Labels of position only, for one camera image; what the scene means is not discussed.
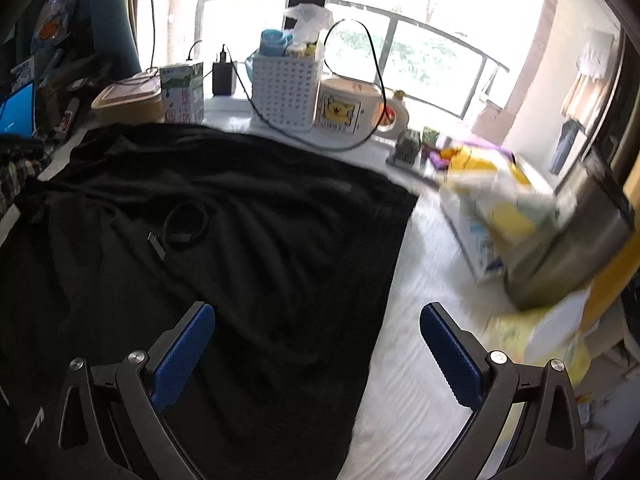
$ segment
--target sticker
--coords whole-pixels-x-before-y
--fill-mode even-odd
[[[328,92],[322,94],[322,126],[329,130],[352,134],[360,113],[360,101],[350,101]]]
[[[20,65],[14,66],[11,69],[11,75],[15,77],[14,84],[11,86],[11,92],[15,92],[17,89],[25,86],[28,82],[33,81],[35,77],[35,63],[33,61],[33,56],[20,63]]]

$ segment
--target laptop screen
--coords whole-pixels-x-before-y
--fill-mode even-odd
[[[33,134],[33,82],[11,94],[0,105],[0,136]]]

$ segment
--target hanging clothes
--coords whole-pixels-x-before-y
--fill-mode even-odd
[[[557,175],[560,173],[571,152],[571,148],[574,146],[575,137],[578,136],[578,132],[583,130],[582,125],[575,119],[569,119],[562,125],[558,147],[549,167],[549,171],[552,174]]]
[[[416,197],[384,176],[181,124],[86,134],[29,181],[0,248],[0,386],[46,460],[69,361],[148,349],[193,301],[216,331],[164,412],[211,479],[334,479]],[[161,240],[164,255],[149,243]]]
[[[580,73],[596,80],[606,78],[611,47],[615,39],[610,32],[588,28],[587,41],[578,59]]]
[[[609,83],[610,79],[594,79],[579,73],[562,102],[562,115],[591,131],[607,98]]]

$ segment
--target cardboard box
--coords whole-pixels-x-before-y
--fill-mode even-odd
[[[162,107],[166,123],[201,123],[204,119],[202,63],[178,63],[160,68]]]
[[[447,187],[440,187],[440,208],[465,253],[477,282],[504,275],[504,264],[494,241],[473,208]]]

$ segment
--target metal trash can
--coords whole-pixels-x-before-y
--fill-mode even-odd
[[[552,306],[586,286],[635,231],[633,208],[595,150],[574,164],[557,199],[571,211],[507,258],[505,287],[520,308]]]

